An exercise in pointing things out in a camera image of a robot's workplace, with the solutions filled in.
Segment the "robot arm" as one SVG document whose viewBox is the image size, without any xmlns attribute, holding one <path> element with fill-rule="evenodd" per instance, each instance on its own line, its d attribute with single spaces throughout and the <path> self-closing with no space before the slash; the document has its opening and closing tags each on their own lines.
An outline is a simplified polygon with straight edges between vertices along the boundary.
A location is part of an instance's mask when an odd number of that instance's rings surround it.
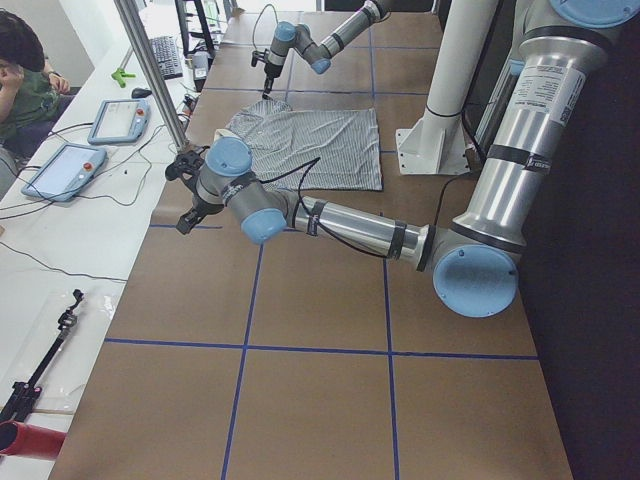
<svg viewBox="0 0 640 480">
<path fill-rule="evenodd" d="M 390 14 L 393 1 L 365 1 L 346 21 L 316 43 L 309 27 L 287 21 L 277 23 L 270 46 L 252 52 L 251 66 L 264 64 L 265 82 L 262 98 L 269 99 L 274 81 L 280 77 L 290 50 L 295 51 L 318 75 L 331 66 L 331 59 L 372 25 L 382 22 Z"/>
<path fill-rule="evenodd" d="M 460 315 L 495 315 L 516 295 L 522 225 L 587 76 L 606 63 L 622 25 L 638 12 L 635 1 L 517 4 L 515 87 L 470 203 L 446 229 L 415 227 L 296 190 L 267 190 L 253 172 L 248 145 L 229 134 L 206 155 L 187 152 L 166 168 L 166 178 L 180 179 L 193 195 L 177 229 L 188 233 L 229 209 L 256 244 L 289 228 L 327 235 L 361 253 L 430 270 L 437 296 Z"/>
</svg>

